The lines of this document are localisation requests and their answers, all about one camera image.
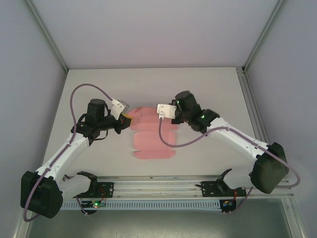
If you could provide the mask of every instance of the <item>white table surface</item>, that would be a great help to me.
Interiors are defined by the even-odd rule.
[[[219,68],[135,68],[70,70],[57,110],[46,162],[62,146],[72,128],[69,97],[79,84],[92,83],[111,97],[124,100],[130,109],[158,103],[170,103],[174,96],[190,90],[203,109],[219,113],[241,131],[254,136],[236,69]],[[93,98],[106,100],[92,87],[82,87],[74,96],[74,111],[78,119],[86,113]],[[247,161],[226,144],[211,138],[184,148],[178,148],[171,159],[140,160],[133,156],[133,131],[117,135],[113,130],[103,141],[94,142],[69,169],[69,176],[87,171],[97,176],[186,176],[218,175],[228,168],[246,166]],[[176,131],[176,143],[188,142],[200,134],[182,124]]]

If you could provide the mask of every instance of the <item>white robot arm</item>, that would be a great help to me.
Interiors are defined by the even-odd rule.
[[[282,146],[258,141],[231,126],[217,113],[209,109],[202,110],[189,91],[177,94],[171,104],[158,104],[157,113],[161,119],[172,119],[173,124],[186,122],[195,131],[212,131],[208,136],[227,143],[246,158],[249,167],[229,168],[218,178],[217,186],[223,193],[247,186],[271,193],[289,172],[287,167],[259,149],[262,147],[286,162]]]
[[[92,99],[87,113],[80,117],[62,147],[34,173],[27,171],[23,175],[21,207],[52,218],[60,210],[62,203],[70,198],[85,192],[95,194],[98,186],[97,176],[82,171],[66,181],[63,181],[63,177],[78,156],[98,140],[101,131],[114,129],[120,134],[121,130],[130,126],[131,119],[123,114],[128,105],[115,99],[112,104],[112,109],[108,110],[104,100]]]

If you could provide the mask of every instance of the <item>purple cable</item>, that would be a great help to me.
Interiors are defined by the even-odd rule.
[[[272,156],[274,159],[276,159],[278,162],[280,162],[282,165],[286,166],[289,170],[291,170],[296,178],[297,178],[297,181],[296,183],[294,184],[291,184],[291,185],[278,185],[276,187],[279,187],[279,188],[293,188],[293,187],[296,187],[297,185],[299,185],[299,183],[301,182],[301,177],[300,175],[297,173],[297,171],[292,167],[290,166],[288,163],[286,163],[285,161],[283,161],[282,159],[280,159],[279,157],[277,157],[276,155],[272,154],[271,152],[267,151],[266,149],[264,149],[263,147],[261,147],[260,145],[258,145],[257,143],[255,143],[254,141],[250,140],[249,138],[245,137],[243,134],[241,134],[240,132],[236,131],[235,129],[232,129],[232,128],[229,128],[227,126],[220,126],[220,127],[215,127],[209,131],[207,131],[206,133],[202,134],[201,136],[197,137],[195,140],[192,140],[190,142],[187,142],[185,144],[181,144],[181,145],[171,145],[171,144],[168,144],[166,141],[164,141],[163,137],[162,137],[162,132],[161,132],[161,127],[162,127],[162,118],[159,119],[159,126],[158,126],[158,135],[159,135],[159,138],[160,140],[167,146],[169,147],[172,147],[172,148],[180,148],[180,147],[184,147],[184,146],[187,146],[187,145],[191,145],[191,144],[194,144],[195,142],[199,141],[200,139],[204,138],[206,135],[214,132],[214,131],[217,131],[217,130],[227,130],[227,131],[232,131],[233,133],[235,133],[236,135],[238,135],[239,137],[241,137],[242,139],[244,139],[245,141],[249,142],[250,144],[252,144],[253,146],[259,148],[260,150],[262,150],[263,152],[267,153],[268,155]]]
[[[247,195],[243,198],[243,200],[239,203],[239,205],[236,207],[235,210],[233,210],[233,212],[236,212],[238,209],[241,208],[241,206],[246,202],[247,198],[250,196],[251,192],[252,192],[253,187],[250,188],[249,192],[247,193]]]
[[[61,155],[66,151],[66,149],[70,146],[70,144],[73,142],[74,138],[75,138],[75,134],[76,134],[76,129],[77,129],[77,123],[76,123],[76,117],[75,117],[75,113],[74,113],[74,108],[73,108],[73,97],[74,97],[74,94],[76,92],[77,89],[79,89],[80,87],[83,87],[83,86],[91,86],[91,87],[94,87],[94,88],[97,88],[99,91],[101,91],[110,101],[112,101],[112,98],[104,91],[102,90],[100,87],[97,87],[96,85],[94,84],[90,84],[90,83],[84,83],[84,84],[80,84],[78,85],[71,93],[70,95],[70,99],[69,99],[69,105],[70,105],[70,112],[71,112],[71,116],[73,117],[73,122],[74,122],[74,133],[71,137],[71,139],[69,140],[69,144],[65,145],[65,147],[61,150],[61,152],[59,152],[59,154],[55,157],[55,159],[53,159],[53,161],[50,163],[49,167],[52,167],[53,164],[61,157]],[[25,222],[30,222],[32,220],[34,220],[35,218],[39,217],[39,214],[35,215],[34,217],[28,219],[27,218],[27,211],[28,211],[28,208],[29,208],[29,205],[30,205],[30,202],[31,202],[31,199],[33,197],[33,194],[36,190],[36,188],[38,187],[38,185],[40,184],[40,182],[42,181],[42,179],[44,178],[44,176],[48,173],[50,169],[47,168],[44,170],[44,172],[42,173],[42,175],[39,177],[39,179],[36,181],[35,185],[33,186],[30,194],[29,194],[29,197],[28,199],[26,200],[26,203],[25,203],[25,207],[24,207],[24,212],[23,212],[23,219]]]

